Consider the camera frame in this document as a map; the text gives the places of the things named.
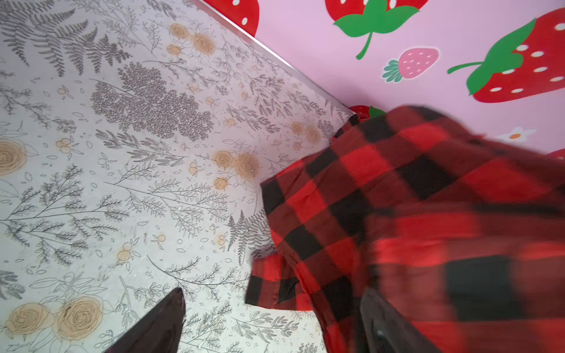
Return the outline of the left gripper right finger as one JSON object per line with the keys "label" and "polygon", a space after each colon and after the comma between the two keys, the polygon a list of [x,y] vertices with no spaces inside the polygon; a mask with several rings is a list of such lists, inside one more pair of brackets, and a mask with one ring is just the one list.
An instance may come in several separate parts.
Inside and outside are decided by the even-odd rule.
{"label": "left gripper right finger", "polygon": [[370,352],[441,352],[375,288],[364,291],[360,301],[360,315]]}

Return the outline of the red black plaid shirt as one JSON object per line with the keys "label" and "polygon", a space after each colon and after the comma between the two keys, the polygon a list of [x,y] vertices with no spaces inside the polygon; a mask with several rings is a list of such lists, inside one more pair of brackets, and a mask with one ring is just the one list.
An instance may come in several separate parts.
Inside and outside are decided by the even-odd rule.
{"label": "red black plaid shirt", "polygon": [[245,302],[313,311],[329,352],[370,352],[367,288],[441,352],[564,350],[562,160],[404,106],[261,189],[275,253]]}

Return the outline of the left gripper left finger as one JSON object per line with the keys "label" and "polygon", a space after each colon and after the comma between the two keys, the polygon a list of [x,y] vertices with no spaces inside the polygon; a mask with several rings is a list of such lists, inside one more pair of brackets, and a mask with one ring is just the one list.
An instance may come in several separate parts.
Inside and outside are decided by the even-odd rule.
{"label": "left gripper left finger", "polygon": [[105,352],[177,353],[185,313],[183,290],[175,288]]}

